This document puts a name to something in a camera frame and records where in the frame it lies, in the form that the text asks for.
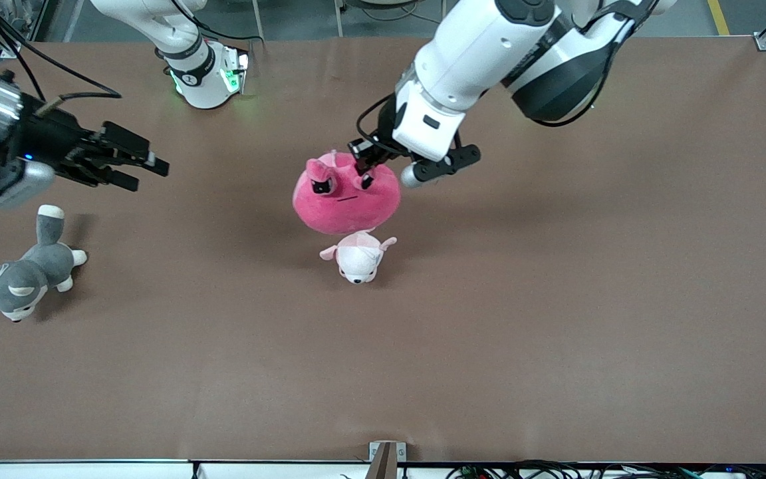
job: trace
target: gray plush toy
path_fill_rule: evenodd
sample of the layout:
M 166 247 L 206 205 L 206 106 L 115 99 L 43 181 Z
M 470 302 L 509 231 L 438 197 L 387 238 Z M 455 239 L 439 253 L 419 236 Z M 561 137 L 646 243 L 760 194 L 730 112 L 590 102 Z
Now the gray plush toy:
M 43 204 L 37 210 L 37 244 L 19 261 L 0 266 L 0 312 L 10 321 L 27 318 L 49 288 L 72 288 L 70 272 L 88 261 L 88 255 L 59 243 L 63 233 L 63 210 Z

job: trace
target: round pink plush toy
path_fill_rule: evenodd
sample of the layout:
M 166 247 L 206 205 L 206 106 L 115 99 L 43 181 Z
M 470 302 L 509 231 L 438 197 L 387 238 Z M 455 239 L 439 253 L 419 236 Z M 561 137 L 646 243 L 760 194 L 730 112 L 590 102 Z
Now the round pink plush toy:
M 385 164 L 359 176 L 353 155 L 329 152 L 307 161 L 292 205 L 310 228 L 324 234 L 352 234 L 383 224 L 398 209 L 401 187 Z

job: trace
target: stuffed animal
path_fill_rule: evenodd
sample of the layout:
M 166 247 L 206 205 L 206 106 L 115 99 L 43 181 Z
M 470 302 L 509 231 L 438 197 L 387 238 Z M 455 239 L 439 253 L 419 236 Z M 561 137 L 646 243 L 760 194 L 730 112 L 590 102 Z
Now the stuffed animal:
M 27 318 L 49 288 L 72 288 L 70 272 L 88 261 L 88 255 L 59 243 L 63 232 L 63 210 L 43 204 L 37 210 L 37 244 L 19 261 L 0 266 L 0 312 L 10 321 Z
M 398 239 L 390 238 L 380 243 L 368 233 L 370 231 L 359 231 L 346 236 L 338 245 L 322 251 L 321 259 L 330 261 L 335 258 L 338 273 L 354 284 L 371 282 L 377 276 L 383 253 Z
M 398 177 L 385 164 L 359 176 L 355 164 L 353 155 L 335 151 L 307 161 L 292 195 L 304 224 L 319 233 L 351 234 L 391 218 L 401 202 Z

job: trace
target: plush toy eye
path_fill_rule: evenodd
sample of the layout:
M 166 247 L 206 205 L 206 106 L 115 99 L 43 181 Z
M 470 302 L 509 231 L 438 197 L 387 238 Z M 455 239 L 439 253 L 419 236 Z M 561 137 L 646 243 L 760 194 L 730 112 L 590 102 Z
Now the plush toy eye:
M 313 193 L 314 194 L 332 193 L 332 178 L 328 178 L 326 182 L 316 182 L 313 180 Z

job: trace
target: brown tabletop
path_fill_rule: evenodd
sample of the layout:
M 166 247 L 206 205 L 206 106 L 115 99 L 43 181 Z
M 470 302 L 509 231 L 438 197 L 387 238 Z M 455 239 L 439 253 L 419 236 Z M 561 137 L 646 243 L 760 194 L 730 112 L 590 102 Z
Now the brown tabletop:
M 491 91 L 462 128 L 483 160 L 406 191 L 378 230 L 398 245 L 353 286 L 291 192 L 421 44 L 268 43 L 253 94 L 213 111 L 149 43 L 43 45 L 125 95 L 67 104 L 82 125 L 131 128 L 171 173 L 0 212 L 0 263 L 42 203 L 90 255 L 38 315 L 0 315 L 0 458 L 322 460 L 383 438 L 411 460 L 766 462 L 766 53 L 632 39 L 554 130 Z M 29 60 L 47 95 L 85 88 Z

